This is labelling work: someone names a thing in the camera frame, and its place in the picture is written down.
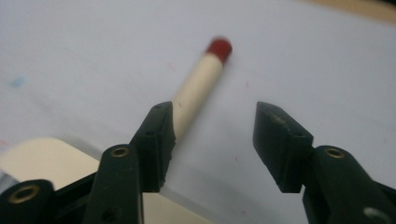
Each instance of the red marker cap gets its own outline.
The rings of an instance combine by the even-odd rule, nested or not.
[[[209,48],[207,48],[206,50],[206,53],[213,53],[220,59],[222,64],[225,64],[225,62],[228,59],[228,56],[230,56],[232,51],[233,51],[233,46],[231,46],[228,39],[223,37],[218,37],[212,40],[212,43],[210,43]]]

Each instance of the marker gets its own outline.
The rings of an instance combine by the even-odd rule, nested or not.
[[[214,38],[172,100],[178,142],[222,74],[233,47],[226,38]]]

